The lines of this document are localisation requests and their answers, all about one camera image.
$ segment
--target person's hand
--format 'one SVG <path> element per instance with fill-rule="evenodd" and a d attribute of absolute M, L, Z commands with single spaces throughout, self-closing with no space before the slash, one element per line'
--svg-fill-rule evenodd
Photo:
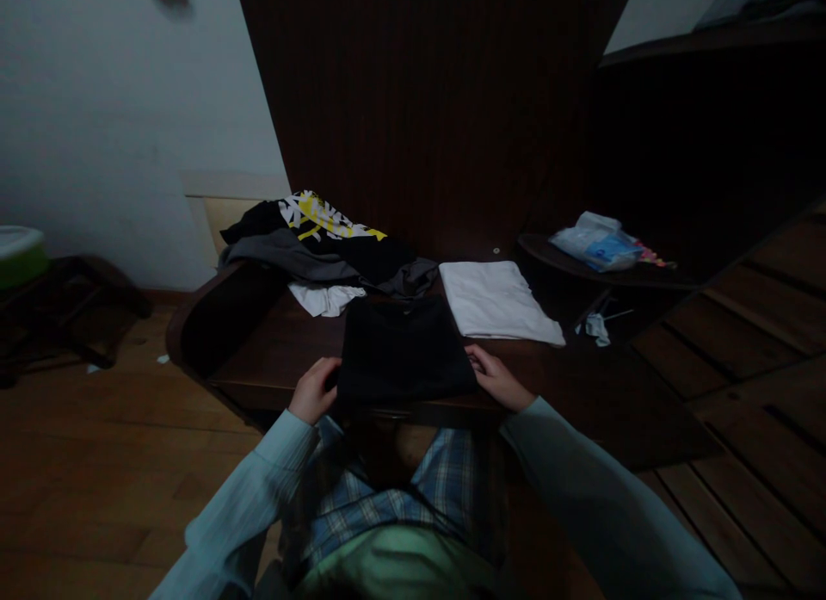
<path fill-rule="evenodd" d="M 338 387 L 324 391 L 324 381 L 342 365 L 339 357 L 322 357 L 312 364 L 295 386 L 293 399 L 287 408 L 293 415 L 309 425 L 315 425 L 330 409 L 338 395 Z"/>
<path fill-rule="evenodd" d="M 490 396 L 509 411 L 527 409 L 536 396 L 510 373 L 499 357 L 488 354 L 476 344 L 465 346 L 467 358 L 476 372 L 476 381 Z"/>

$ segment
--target pile of clothes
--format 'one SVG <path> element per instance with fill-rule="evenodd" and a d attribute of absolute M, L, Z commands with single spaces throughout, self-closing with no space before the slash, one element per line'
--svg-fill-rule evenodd
<path fill-rule="evenodd" d="M 290 273 L 296 299 L 313 316 L 338 316 L 363 288 L 394 299 L 424 296 L 438 265 L 383 232 L 356 224 L 313 191 L 264 201 L 221 232 L 219 268 L 256 260 Z"/>

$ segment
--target white cloth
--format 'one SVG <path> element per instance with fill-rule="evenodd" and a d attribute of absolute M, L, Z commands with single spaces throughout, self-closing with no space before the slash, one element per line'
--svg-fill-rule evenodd
<path fill-rule="evenodd" d="M 585 332 L 591 337 L 596 337 L 596 345 L 610 346 L 611 340 L 608 339 L 608 329 L 605 328 L 605 320 L 602 319 L 602 314 L 592 312 L 585 320 Z"/>
<path fill-rule="evenodd" d="M 463 336 L 565 346 L 562 328 L 539 307 L 516 263 L 443 263 L 439 272 Z"/>
<path fill-rule="evenodd" d="M 319 286 L 303 281 L 291 281 L 288 288 L 295 300 L 311 316 L 340 316 L 344 307 L 356 297 L 367 294 L 364 288 L 352 286 Z"/>

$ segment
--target light blue shirt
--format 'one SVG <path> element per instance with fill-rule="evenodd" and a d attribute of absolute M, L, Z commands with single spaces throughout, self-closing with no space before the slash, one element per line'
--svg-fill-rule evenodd
<path fill-rule="evenodd" d="M 608 600 L 740 598 L 728 574 L 663 502 L 602 448 L 574 430 L 542 398 L 508 418 L 501 432 Z M 151 598 L 292 597 L 276 568 L 270 567 L 257 587 L 256 570 L 267 530 L 289 503 L 316 443 L 315 428 L 284 411 L 187 526 L 187 550 Z M 375 534 L 376 541 L 381 541 L 383 535 Z M 364 547 L 372 538 L 361 538 L 359 550 L 348 549 L 347 545 L 339 548 L 347 559 L 356 560 L 360 554 L 371 555 L 372 559 L 339 559 L 339 571 L 366 563 L 374 565 L 375 554 L 381 551 Z M 410 556 L 428 558 L 425 551 L 432 544 L 427 537 L 411 542 L 410 546 L 417 548 L 410 549 Z M 448 548 L 453 554 L 457 550 L 468 553 L 466 560 L 461 555 L 454 559 L 454 567 L 477 563 L 468 549 Z M 398 563 L 398 551 L 394 563 Z M 422 597 L 433 596 L 433 584 L 438 580 L 450 580 L 445 574 L 437 572 L 433 580 L 424 581 Z M 398 588 L 395 595 L 392 585 L 387 589 L 386 597 L 398 597 Z M 491 584 L 491 589 L 500 597 L 510 596 L 501 581 Z"/>

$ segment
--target green cloth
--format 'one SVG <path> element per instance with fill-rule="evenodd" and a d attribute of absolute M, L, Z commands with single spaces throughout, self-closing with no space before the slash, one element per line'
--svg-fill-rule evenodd
<path fill-rule="evenodd" d="M 460 542 L 428 529 L 367 531 L 327 556 L 295 589 L 296 598 L 334 597 L 349 588 L 369 598 L 456 598 L 493 591 L 497 572 Z"/>

